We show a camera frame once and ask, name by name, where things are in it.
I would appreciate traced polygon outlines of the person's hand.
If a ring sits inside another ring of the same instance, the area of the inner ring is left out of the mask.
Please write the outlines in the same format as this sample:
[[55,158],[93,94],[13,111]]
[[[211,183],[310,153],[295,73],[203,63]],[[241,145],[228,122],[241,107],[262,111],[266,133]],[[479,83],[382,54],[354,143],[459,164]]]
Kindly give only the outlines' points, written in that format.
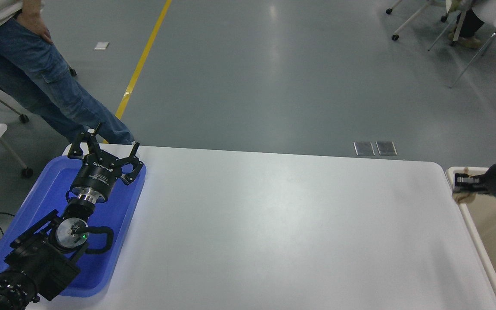
[[26,10],[23,9],[22,12],[16,16],[16,21],[21,26],[24,26],[25,29],[43,39],[43,41],[53,45],[49,29],[41,18],[40,12],[26,12]]

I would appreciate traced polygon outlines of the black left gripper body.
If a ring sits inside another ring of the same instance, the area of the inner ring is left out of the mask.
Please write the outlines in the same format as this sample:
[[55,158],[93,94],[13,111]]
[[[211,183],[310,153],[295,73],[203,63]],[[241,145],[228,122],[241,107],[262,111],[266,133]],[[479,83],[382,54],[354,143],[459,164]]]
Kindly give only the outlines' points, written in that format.
[[81,168],[71,183],[71,192],[76,196],[87,192],[96,197],[96,202],[107,202],[121,176],[121,168],[116,164],[118,160],[118,157],[108,152],[102,152],[102,155],[85,155]]

